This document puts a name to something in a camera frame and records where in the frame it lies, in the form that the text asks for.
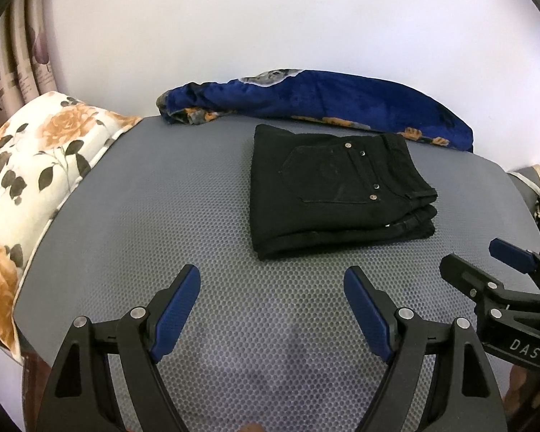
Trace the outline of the person's right hand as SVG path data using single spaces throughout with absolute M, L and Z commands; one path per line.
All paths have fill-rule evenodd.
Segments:
M 509 387 L 503 398 L 507 419 L 514 417 L 526 406 L 536 409 L 540 405 L 540 372 L 513 366 L 509 374 Z

